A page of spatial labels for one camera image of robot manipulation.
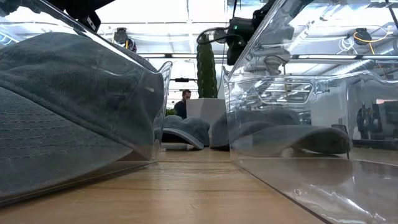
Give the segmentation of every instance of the gray baseball cap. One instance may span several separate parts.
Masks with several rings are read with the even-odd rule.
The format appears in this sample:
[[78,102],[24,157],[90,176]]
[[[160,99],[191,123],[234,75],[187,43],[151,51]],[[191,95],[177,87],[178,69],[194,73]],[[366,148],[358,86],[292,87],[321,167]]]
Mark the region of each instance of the gray baseball cap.
[[[351,149],[349,136],[337,128],[301,125],[297,113],[281,106],[264,111],[238,111],[228,114],[228,135],[221,135],[226,128],[227,114],[213,126],[214,148],[226,148],[227,142],[252,156],[266,156],[267,149],[280,151],[286,148],[306,149],[322,154],[346,154]],[[250,146],[261,146],[250,150]]]
[[128,154],[150,159],[164,102],[164,79],[150,64],[54,32],[1,49],[0,61],[0,198]]
[[203,149],[210,144],[209,129],[210,125],[200,118],[170,115],[164,119],[162,142],[182,142]]

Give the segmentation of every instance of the dark hair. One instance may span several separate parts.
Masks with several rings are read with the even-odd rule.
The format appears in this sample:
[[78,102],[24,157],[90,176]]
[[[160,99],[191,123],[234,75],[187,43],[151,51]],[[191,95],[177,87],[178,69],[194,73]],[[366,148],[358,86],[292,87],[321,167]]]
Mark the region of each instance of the dark hair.
[[182,95],[183,95],[183,96],[185,96],[185,94],[187,94],[187,93],[191,93],[191,90],[183,90],[183,91],[182,91]]

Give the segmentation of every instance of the man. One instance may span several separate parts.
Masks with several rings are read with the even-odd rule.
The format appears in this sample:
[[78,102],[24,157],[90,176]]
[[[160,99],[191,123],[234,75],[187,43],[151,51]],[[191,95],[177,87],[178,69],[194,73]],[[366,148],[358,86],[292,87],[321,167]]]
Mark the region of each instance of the man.
[[182,119],[187,118],[187,100],[189,100],[190,98],[191,98],[191,91],[184,90],[182,91],[182,101],[179,101],[174,105],[174,111]]

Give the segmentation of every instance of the wooden table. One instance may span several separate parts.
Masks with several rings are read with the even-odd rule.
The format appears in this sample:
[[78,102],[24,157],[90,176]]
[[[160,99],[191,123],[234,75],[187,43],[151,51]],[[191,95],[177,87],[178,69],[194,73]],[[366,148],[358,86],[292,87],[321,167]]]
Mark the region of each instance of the wooden table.
[[0,223],[322,223],[210,149],[0,210]]

